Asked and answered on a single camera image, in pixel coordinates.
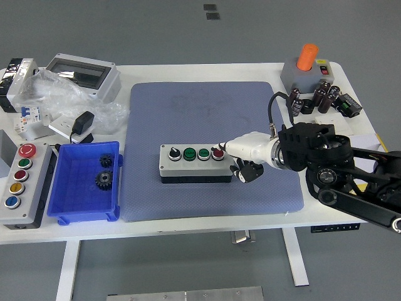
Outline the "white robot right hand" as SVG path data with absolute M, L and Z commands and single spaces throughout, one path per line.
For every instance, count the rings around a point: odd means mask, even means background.
M 251 132 L 228 142 L 218 143 L 211 150 L 223 151 L 234 159 L 230 170 L 243 183 L 260 177 L 264 172 L 263 163 L 275 169 L 283 167 L 279 157 L 279 139 L 261 132 Z

